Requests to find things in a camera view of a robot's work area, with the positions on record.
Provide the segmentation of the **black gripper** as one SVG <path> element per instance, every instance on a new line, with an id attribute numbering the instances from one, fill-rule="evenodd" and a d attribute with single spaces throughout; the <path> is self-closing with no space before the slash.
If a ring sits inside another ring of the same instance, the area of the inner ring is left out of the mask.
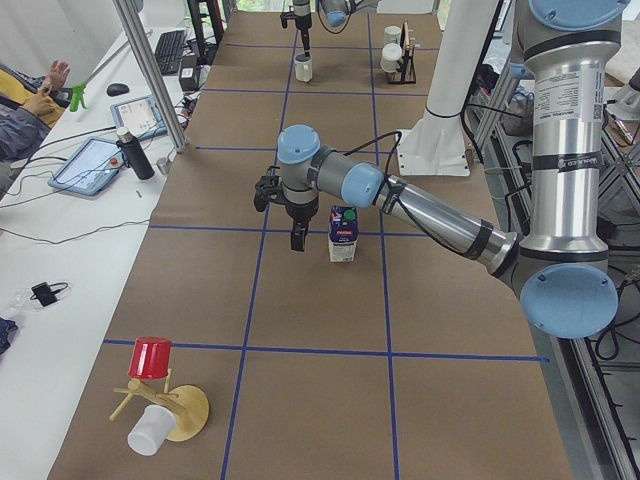
<path id="1" fill-rule="evenodd" d="M 286 11 L 280 13 L 280 21 L 283 28 L 287 28 L 288 22 L 293 21 L 295 27 L 300 30 L 303 52 L 310 55 L 310 32 L 312 26 L 311 6 L 309 4 L 292 4 Z"/>
<path id="2" fill-rule="evenodd" d="M 318 212 L 319 200 L 315 191 L 313 198 L 302 203 L 294 203 L 285 196 L 285 187 L 281 177 L 275 173 L 278 167 L 268 167 L 265 174 L 255 184 L 253 204 L 258 212 L 264 212 L 269 203 L 283 205 L 286 213 L 292 218 L 293 225 L 290 233 L 290 246 L 293 251 L 303 252 L 308 234 L 308 221 Z"/>

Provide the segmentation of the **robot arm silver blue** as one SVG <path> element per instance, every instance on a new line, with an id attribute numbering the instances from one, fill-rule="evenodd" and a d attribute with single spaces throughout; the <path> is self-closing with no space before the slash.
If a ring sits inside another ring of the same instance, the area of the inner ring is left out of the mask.
<path id="1" fill-rule="evenodd" d="M 483 264 L 518 297 L 528 321 L 566 339 L 608 326 L 618 293 L 596 233 L 606 63 L 621 44 L 622 1 L 525 1 L 513 49 L 534 77 L 532 207 L 527 235 L 505 233 L 378 167 L 321 144 L 306 125 L 282 131 L 280 169 L 255 186 L 254 205 L 283 205 L 302 250 L 326 192 L 374 206 Z"/>
<path id="2" fill-rule="evenodd" d="M 341 33 L 352 15 L 359 11 L 377 9 L 378 0 L 320 0 L 314 1 L 318 20 L 330 34 Z M 287 11 L 280 13 L 281 26 L 286 29 L 290 22 L 295 24 L 302 40 L 303 55 L 310 57 L 310 29 L 312 27 L 312 7 L 309 0 L 293 0 Z"/>

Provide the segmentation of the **person's hand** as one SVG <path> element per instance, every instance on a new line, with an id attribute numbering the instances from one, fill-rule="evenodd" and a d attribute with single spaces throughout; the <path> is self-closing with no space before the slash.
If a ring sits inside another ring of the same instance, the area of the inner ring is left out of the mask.
<path id="1" fill-rule="evenodd" d="M 55 60 L 44 77 L 41 91 L 50 94 L 61 89 L 65 85 L 69 73 L 70 64 L 68 62 Z"/>

